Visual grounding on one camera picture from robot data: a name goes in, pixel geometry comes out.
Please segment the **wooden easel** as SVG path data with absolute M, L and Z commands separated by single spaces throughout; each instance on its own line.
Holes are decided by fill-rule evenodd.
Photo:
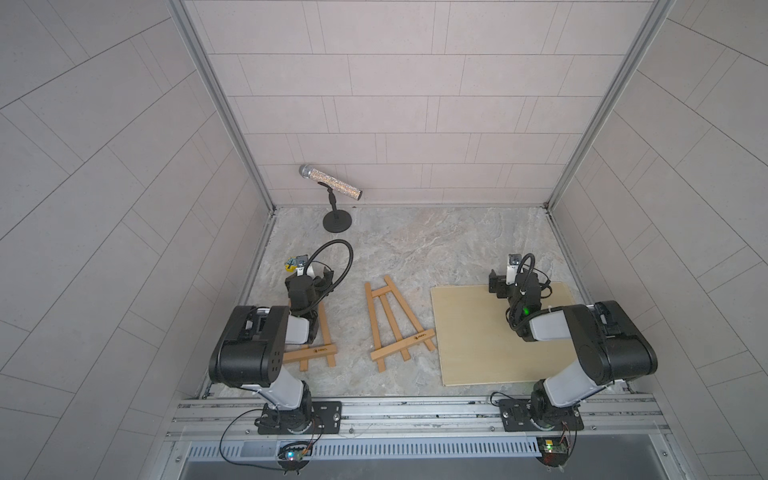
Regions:
M 376 364 L 379 373 L 386 371 L 386 359 L 392 355 L 400 355 L 404 361 L 411 359 L 410 348 L 423 345 L 429 352 L 435 352 L 436 332 L 433 328 L 425 328 L 415 315 L 400 289 L 389 275 L 384 276 L 384 285 L 374 288 L 370 282 L 364 283 L 364 293 L 369 315 L 373 350 L 371 360 Z M 385 344 L 377 316 L 378 310 L 384 315 L 385 325 L 389 328 L 392 342 Z M 404 334 L 396 311 L 402 313 L 410 323 L 410 335 Z
M 285 353 L 283 361 L 286 364 L 297 364 L 300 372 L 308 372 L 310 366 L 323 360 L 328 368 L 337 366 L 336 355 L 338 348 L 330 335 L 325 305 L 321 302 L 318 306 L 319 330 L 318 337 L 312 344 L 305 344 L 293 348 Z

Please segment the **plywood board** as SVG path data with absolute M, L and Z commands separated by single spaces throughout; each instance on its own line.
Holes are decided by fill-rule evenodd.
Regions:
M 536 382 L 576 360 L 569 339 L 526 342 L 506 321 L 508 303 L 477 286 L 431 290 L 446 387 Z

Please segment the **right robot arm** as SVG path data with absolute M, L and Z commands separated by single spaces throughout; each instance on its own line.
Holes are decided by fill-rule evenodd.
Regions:
M 617 302 L 545 308 L 542 291 L 548 286 L 525 266 L 512 282 L 489 274 L 489 292 L 508 300 L 507 322 L 520 338 L 529 343 L 569 340 L 576 353 L 561 372 L 537 381 L 528 400 L 497 403 L 507 432 L 580 431 L 581 401 L 617 380 L 651 375 L 658 368 L 650 343 Z

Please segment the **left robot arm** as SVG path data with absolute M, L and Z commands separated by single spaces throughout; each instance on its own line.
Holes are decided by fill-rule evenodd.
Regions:
M 233 309 L 209 363 L 209 378 L 259 394 L 266 402 L 258 433 L 318 434 L 339 431 L 341 404 L 315 402 L 306 382 L 283 368 L 285 347 L 310 345 L 319 327 L 318 305 L 331 291 L 334 272 L 311 267 L 286 279 L 287 306 Z

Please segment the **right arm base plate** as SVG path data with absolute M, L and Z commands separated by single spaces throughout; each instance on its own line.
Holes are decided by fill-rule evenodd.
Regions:
M 578 406 L 555 407 L 543 399 L 504 398 L 497 402 L 506 432 L 582 431 Z

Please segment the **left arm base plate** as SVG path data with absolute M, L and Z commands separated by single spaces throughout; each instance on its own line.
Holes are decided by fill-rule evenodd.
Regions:
M 338 434 L 343 404 L 339 401 L 315 401 L 288 411 L 265 405 L 254 422 L 260 435 Z

